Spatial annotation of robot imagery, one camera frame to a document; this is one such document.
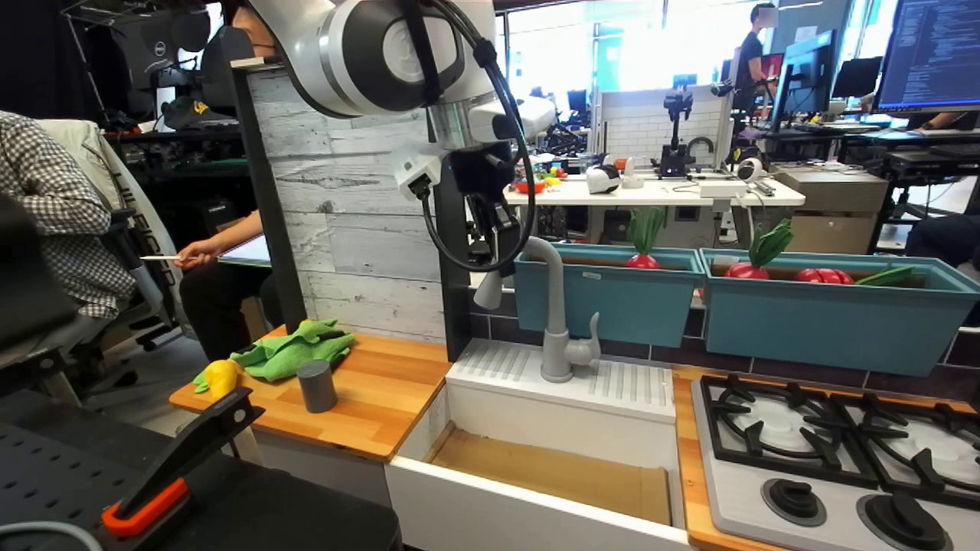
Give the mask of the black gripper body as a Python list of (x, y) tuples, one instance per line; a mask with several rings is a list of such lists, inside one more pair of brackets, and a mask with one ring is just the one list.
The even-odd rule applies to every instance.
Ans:
[(511, 146), (452, 150), (450, 172), (468, 209), (468, 260), (483, 274), (508, 274), (517, 254), (517, 219), (501, 196), (501, 188), (514, 182)]

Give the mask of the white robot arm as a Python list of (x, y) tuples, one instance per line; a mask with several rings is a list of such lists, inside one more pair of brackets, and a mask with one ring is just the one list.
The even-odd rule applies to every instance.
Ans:
[(401, 154), (396, 184), (422, 204), (437, 254), (468, 274), (508, 274), (533, 230), (505, 188), (533, 175), (529, 137), (549, 125), (498, 69), (493, 0), (249, 0), (298, 96), (323, 116), (425, 110), (437, 132)]

